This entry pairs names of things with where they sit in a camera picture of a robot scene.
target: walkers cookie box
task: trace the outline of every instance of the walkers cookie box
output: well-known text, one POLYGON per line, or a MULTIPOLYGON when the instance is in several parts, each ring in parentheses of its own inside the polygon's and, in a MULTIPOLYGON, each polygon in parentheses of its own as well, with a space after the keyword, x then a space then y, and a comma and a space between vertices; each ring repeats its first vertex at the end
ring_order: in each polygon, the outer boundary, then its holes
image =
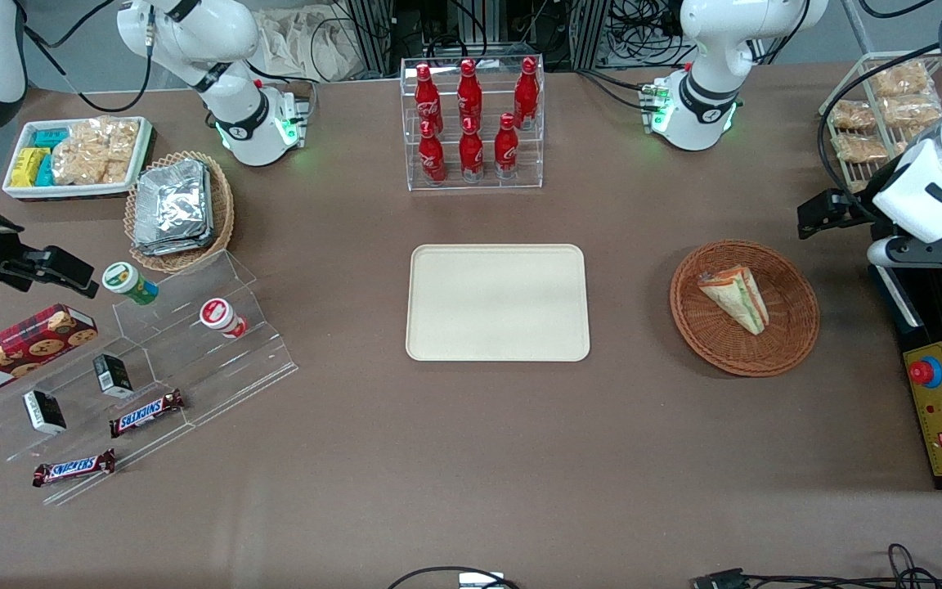
POLYGON ((96 338, 92 318, 53 305, 0 331, 0 387, 96 338))

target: aluminum foil packet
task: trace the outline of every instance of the aluminum foil packet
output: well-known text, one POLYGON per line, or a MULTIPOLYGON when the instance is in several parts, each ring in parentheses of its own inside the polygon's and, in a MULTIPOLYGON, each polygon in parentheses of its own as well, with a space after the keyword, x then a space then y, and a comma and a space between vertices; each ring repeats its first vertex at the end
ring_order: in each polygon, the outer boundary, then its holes
POLYGON ((197 250, 213 243, 209 168, 186 158, 152 168, 137 183, 133 246, 146 256, 197 250))

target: table surface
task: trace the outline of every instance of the table surface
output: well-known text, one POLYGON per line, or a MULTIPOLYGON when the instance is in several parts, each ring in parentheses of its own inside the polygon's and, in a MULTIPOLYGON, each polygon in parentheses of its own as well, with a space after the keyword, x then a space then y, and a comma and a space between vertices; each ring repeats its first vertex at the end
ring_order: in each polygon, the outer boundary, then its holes
MULTIPOLYGON (((551 74, 545 187, 509 194, 409 194, 396 82, 322 87, 307 148, 264 169, 227 155, 193 92, 147 93, 133 112, 155 154, 200 150, 231 179, 232 253, 300 370, 61 508, 0 454, 0 587, 379 588, 446 564, 526 588, 684 587, 730 567, 884 574, 890 542, 942 570, 942 492, 864 269, 868 232, 796 238, 796 206, 828 186, 815 109, 848 67, 756 68, 702 153, 551 74), (819 341, 786 375, 728 376, 676 331, 675 265, 722 238, 782 251, 814 285, 819 341), (412 361, 424 243, 578 245, 590 356, 412 361)), ((22 119, 90 113, 34 91, 22 119)), ((0 194, 0 212, 97 268, 128 256, 121 200, 0 194)), ((109 321, 119 299, 0 285, 0 329, 56 301, 109 321)))

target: red coca-cola bottle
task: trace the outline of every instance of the red coca-cola bottle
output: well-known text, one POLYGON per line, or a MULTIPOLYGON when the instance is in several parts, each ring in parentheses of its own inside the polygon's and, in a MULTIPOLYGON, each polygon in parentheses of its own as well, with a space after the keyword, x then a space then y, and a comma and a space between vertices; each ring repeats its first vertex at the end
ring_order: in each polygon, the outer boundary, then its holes
POLYGON ((496 177, 501 180, 515 178, 518 167, 518 133, 515 132, 515 115, 505 112, 500 116, 500 131, 496 132, 493 144, 496 160, 496 177))
POLYGON ((482 127, 482 86, 475 77, 474 60, 460 62, 460 85, 456 87, 456 98, 460 105, 460 120, 470 116, 482 127))
POLYGON ((479 183, 486 175, 486 167, 482 164, 482 139, 478 137, 478 123, 470 116, 464 117, 461 122, 464 135, 460 138, 460 172, 464 181, 471 184, 479 183))
POLYGON ((537 98, 540 84, 536 79, 536 58, 523 59, 523 74, 515 84, 515 127, 523 131, 535 129, 537 98))
POLYGON ((416 113, 421 120, 430 120, 434 132, 442 133, 442 99, 431 81, 431 68, 426 63, 416 64, 416 113))
POLYGON ((446 157, 442 153, 442 142, 434 136, 434 123, 419 122, 419 163, 424 168, 424 178, 431 187, 441 186, 446 181, 446 157))

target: wicker basket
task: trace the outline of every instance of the wicker basket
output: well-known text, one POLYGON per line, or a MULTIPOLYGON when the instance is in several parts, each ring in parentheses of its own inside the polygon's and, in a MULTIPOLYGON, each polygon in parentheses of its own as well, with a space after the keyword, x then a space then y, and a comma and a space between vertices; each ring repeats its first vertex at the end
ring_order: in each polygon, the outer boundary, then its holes
MULTIPOLYGON (((131 247, 130 254, 144 268, 152 271, 166 273, 180 272, 191 264, 196 264, 202 260, 213 256, 220 250, 227 249, 227 243, 231 241, 231 232, 235 230, 235 199, 231 197, 231 186, 224 177, 224 171, 220 169, 220 164, 213 161, 212 157, 195 151, 182 151, 180 153, 171 153, 159 160, 153 161, 149 168, 164 168, 165 165, 178 163, 184 158, 191 157, 192 160, 202 161, 209 167, 209 190, 213 197, 213 226, 217 228, 217 239, 209 247, 202 247, 198 250, 179 251, 176 254, 166 254, 165 256, 145 256, 141 251, 131 247)), ((126 198, 126 218, 123 225, 126 227, 126 235, 133 240, 133 227, 135 224, 137 189, 131 187, 130 195, 126 198)))
POLYGON ((776 376, 799 365, 816 344, 819 306, 795 265, 750 241, 707 243, 685 257, 671 280, 671 313, 693 351, 722 370, 740 376, 776 376), (740 264, 758 282, 769 325, 752 335, 696 285, 704 272, 740 264))

